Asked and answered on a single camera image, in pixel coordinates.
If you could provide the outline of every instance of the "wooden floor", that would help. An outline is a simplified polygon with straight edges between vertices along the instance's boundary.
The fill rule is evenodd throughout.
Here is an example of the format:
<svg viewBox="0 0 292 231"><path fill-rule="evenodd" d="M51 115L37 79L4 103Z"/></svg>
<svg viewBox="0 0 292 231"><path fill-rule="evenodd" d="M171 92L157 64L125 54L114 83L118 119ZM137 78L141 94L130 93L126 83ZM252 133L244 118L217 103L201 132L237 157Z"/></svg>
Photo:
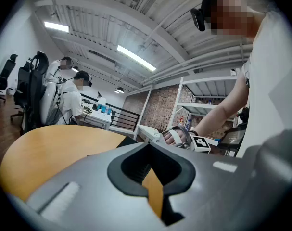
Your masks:
<svg viewBox="0 0 292 231"><path fill-rule="evenodd" d="M14 105L13 96L7 95L6 104L0 101L0 164L6 151L10 145L20 137L20 124L22 117L14 117L10 122L10 115L18 113L19 110L14 109L18 106Z"/></svg>

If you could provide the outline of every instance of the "ceiling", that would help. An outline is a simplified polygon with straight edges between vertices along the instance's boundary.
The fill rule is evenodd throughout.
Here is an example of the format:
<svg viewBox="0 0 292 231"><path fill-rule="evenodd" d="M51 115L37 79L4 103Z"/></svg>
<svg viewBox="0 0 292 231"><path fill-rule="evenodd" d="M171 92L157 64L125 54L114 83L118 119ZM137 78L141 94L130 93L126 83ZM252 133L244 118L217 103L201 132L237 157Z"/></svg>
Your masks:
<svg viewBox="0 0 292 231"><path fill-rule="evenodd" d="M53 41L79 69L131 92L198 71L240 67L251 42L200 32L191 8L202 0L33 0L39 20L68 25L49 30ZM246 0L265 12L268 0ZM156 67L151 72L117 51L121 45Z"/></svg>

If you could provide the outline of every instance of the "person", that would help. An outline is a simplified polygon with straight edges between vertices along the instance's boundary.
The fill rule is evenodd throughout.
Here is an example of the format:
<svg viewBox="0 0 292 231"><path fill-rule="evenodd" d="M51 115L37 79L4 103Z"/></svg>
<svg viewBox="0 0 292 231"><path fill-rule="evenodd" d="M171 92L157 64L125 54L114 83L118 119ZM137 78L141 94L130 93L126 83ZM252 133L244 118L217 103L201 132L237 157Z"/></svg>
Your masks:
<svg viewBox="0 0 292 231"><path fill-rule="evenodd" d="M63 59L53 61L45 73L45 83L63 82L63 76L60 74L60 70L71 69L72 67L73 60L69 56L65 56Z"/></svg>
<svg viewBox="0 0 292 231"><path fill-rule="evenodd" d="M70 123L70 119L74 116L76 122L82 117L82 95L78 90L83 90L84 85L88 85L89 74L86 71L79 71L74 76L73 81L66 81L63 85L63 106L61 109L62 116L57 125L65 125Z"/></svg>
<svg viewBox="0 0 292 231"><path fill-rule="evenodd" d="M292 28L280 11L259 13L241 0L203 0L201 12L211 32L253 41L252 53L232 92L194 128L199 136L206 136L249 106L247 129L237 154L243 157L248 147L292 129ZM183 132L177 133L185 142ZM175 144L170 133L164 139Z"/></svg>

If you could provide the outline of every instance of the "sleeve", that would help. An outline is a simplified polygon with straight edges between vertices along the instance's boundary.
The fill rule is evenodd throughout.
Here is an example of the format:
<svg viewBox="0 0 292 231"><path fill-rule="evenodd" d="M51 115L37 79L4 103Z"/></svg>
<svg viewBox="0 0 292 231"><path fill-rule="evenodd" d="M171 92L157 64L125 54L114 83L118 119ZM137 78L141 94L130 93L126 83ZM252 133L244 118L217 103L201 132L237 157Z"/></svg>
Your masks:
<svg viewBox="0 0 292 231"><path fill-rule="evenodd" d="M251 58L249 58L247 60L246 63L244 63L244 65L242 66L242 73L245 77L245 80L246 80L246 85L249 87L249 78L250 78L250 73L249 73L249 69L250 69L250 63L251 63Z"/></svg>
<svg viewBox="0 0 292 231"><path fill-rule="evenodd" d="M56 78L56 77L54 77L54 76L52 75L52 73L46 73L45 79L46 79L47 81L51 81L51 82L54 82L54 83L58 83L58 82L59 82L59 79Z"/></svg>
<svg viewBox="0 0 292 231"><path fill-rule="evenodd" d="M51 81L54 83L58 83L59 79L57 77L54 76L55 71L58 69L58 62L54 61L50 64L50 66L48 67L48 70L46 71L45 74L45 80L46 81Z"/></svg>
<svg viewBox="0 0 292 231"><path fill-rule="evenodd" d="M73 116L79 116L83 113L82 96L79 92L73 91L71 93L71 111Z"/></svg>

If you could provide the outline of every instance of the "brick wall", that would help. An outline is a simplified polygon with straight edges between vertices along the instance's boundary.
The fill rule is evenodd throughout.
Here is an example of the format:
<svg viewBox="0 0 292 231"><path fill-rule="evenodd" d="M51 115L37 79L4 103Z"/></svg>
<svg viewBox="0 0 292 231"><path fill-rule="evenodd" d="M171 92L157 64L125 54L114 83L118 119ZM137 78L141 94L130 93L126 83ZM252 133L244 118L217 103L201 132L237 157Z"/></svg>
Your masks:
<svg viewBox="0 0 292 231"><path fill-rule="evenodd" d="M127 96L122 108L125 110L129 110L131 112L134 112L136 114L141 114L145 101L148 96L148 92L149 91L145 91L145 92L141 92L135 95ZM133 115L133 114L121 111L121 114L117 114L116 116L119 116L119 119L116 125L121 126L121 128L129 128L129 129L134 128L137 115Z"/></svg>
<svg viewBox="0 0 292 231"><path fill-rule="evenodd" d="M173 85L168 87L163 87L159 89L152 90L149 97L144 115L140 124L153 127L156 129L166 129L174 104L177 96L179 85ZM148 92L142 92L135 95L127 96L123 109L140 114L147 98ZM222 99L216 98L193 98L192 93L183 86L179 102L182 103L208 103L211 100L211 104L219 104ZM184 122L187 120L189 112L186 109L181 109L176 113L172 126L178 125L181 117L183 116ZM197 124L203 118L202 116L192 115L192 127L197 126ZM220 127L217 131L209 134L209 137L220 139L224 135L224 131L232 128L232 122L225 122L225 124Z"/></svg>

